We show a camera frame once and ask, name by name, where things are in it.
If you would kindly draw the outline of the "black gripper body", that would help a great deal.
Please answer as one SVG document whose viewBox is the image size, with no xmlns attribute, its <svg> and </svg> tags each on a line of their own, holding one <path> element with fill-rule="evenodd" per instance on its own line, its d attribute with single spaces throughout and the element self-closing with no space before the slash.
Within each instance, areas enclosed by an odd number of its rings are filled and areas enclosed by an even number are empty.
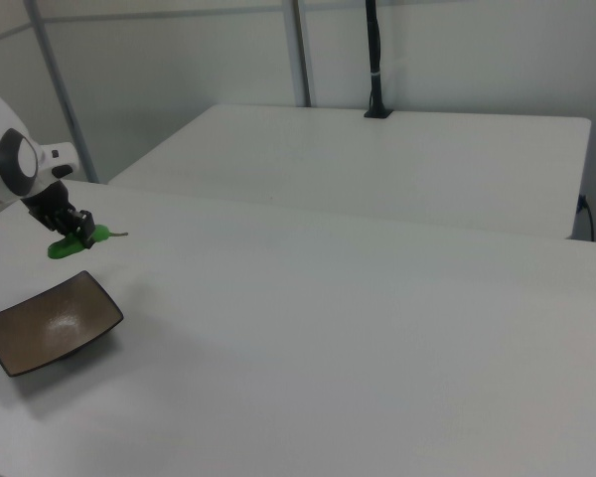
<svg viewBox="0 0 596 477">
<path fill-rule="evenodd" d="M 44 191 L 34 196 L 22 199 L 21 202 L 28 209 L 29 214 L 48 230 L 54 230 L 53 213 L 59 209 L 75 207 L 69 201 L 68 188 L 62 181 L 56 181 Z"/>
</svg>

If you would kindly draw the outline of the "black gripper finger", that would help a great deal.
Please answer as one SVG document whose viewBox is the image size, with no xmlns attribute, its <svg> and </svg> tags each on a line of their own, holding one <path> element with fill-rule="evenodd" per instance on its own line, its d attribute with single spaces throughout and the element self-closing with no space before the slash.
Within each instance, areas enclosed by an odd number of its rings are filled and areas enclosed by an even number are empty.
<svg viewBox="0 0 596 477">
<path fill-rule="evenodd" d="M 81 210 L 74 214 L 74 235 L 83 247 L 92 247 L 95 223 L 90 211 Z"/>
<path fill-rule="evenodd" d="M 78 212 L 72 209 L 59 209 L 53 213 L 52 222 L 55 230 L 67 236 L 78 230 Z"/>
</svg>

